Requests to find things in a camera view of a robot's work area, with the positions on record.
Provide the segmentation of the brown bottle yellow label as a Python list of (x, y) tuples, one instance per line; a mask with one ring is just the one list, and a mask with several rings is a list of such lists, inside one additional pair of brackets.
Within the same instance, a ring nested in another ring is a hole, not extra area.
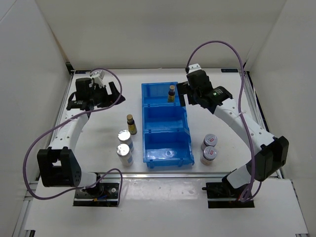
[(126, 116), (127, 119), (127, 125), (128, 125), (128, 131), (131, 135), (135, 135), (137, 133), (137, 127), (134, 121), (134, 118), (131, 114), (128, 114)]
[(174, 100), (175, 100), (175, 85), (171, 85), (169, 87), (169, 91), (168, 91), (167, 102), (168, 103), (173, 103)]

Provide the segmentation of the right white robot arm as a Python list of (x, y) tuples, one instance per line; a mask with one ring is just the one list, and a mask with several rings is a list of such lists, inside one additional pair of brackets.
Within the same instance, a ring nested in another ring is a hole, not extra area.
[(243, 113), (241, 102), (236, 101), (224, 87), (214, 88), (209, 76), (199, 66), (187, 67), (186, 73), (187, 81), (177, 84), (181, 106), (187, 101), (190, 105), (198, 104), (209, 110), (250, 149), (250, 161), (231, 171), (221, 184), (225, 196), (232, 198), (239, 193), (241, 200), (246, 201), (254, 181), (263, 182), (286, 164), (289, 141), (284, 136), (275, 137)]

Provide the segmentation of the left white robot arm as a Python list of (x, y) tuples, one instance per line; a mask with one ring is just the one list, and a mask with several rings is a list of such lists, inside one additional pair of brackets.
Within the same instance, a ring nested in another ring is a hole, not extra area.
[(114, 82), (109, 82), (111, 91), (108, 92), (97, 77), (79, 78), (75, 86), (75, 92), (68, 99), (65, 124), (58, 129), (48, 148), (38, 151), (37, 160), (45, 187), (86, 189), (97, 198), (102, 195), (104, 186), (97, 181), (97, 173), (85, 172), (81, 168), (75, 156), (76, 144), (93, 111), (120, 104), (125, 98)]

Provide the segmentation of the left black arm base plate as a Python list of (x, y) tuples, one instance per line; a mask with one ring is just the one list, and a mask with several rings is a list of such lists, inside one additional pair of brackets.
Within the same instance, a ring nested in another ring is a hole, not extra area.
[(119, 205), (119, 179), (105, 179), (94, 188), (76, 190), (73, 206), (117, 207)]

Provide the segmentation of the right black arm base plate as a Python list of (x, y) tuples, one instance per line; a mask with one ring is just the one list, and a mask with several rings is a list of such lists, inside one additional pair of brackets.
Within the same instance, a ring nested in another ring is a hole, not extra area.
[(222, 182), (208, 182), (202, 187), (202, 190), (206, 191), (210, 209), (254, 208), (254, 201), (240, 201), (243, 188), (244, 186), (234, 189)]

